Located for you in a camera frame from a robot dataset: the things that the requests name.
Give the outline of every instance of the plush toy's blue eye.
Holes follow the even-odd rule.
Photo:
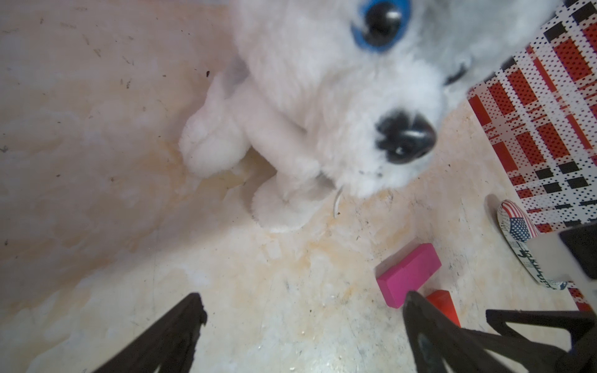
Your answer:
[[[364,28],[352,26],[356,44],[366,50],[385,52],[406,32],[410,0],[368,0],[361,8]]]

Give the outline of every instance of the toy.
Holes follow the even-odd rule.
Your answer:
[[[207,178],[253,146],[277,170],[256,191],[271,232],[333,191],[368,197],[426,169],[445,114],[520,49],[558,0],[233,0],[238,55],[179,142]]]
[[[454,302],[452,302],[452,296],[447,290],[436,290],[433,293],[425,297],[429,303],[433,304],[435,308],[440,310],[445,317],[449,318],[451,322],[460,326],[460,320],[456,314],[456,308]]]
[[[407,293],[418,290],[441,266],[442,263],[431,243],[419,245],[400,263],[377,278],[386,304],[400,308]]]

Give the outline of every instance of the plush toy's black nose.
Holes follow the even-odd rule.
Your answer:
[[[433,127],[421,115],[411,119],[406,112],[397,112],[383,119],[377,130],[383,139],[377,147],[386,151],[390,163],[401,165],[421,158],[435,145],[437,139]]]

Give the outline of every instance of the pink block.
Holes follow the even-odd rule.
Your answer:
[[[400,308],[411,290],[418,290],[442,266],[431,243],[419,245],[404,260],[377,278],[377,284],[393,308]]]

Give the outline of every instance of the american flag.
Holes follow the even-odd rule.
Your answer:
[[[506,200],[501,203],[501,206],[510,217],[510,234],[515,240],[526,242],[539,235],[539,231],[527,214],[514,202]]]

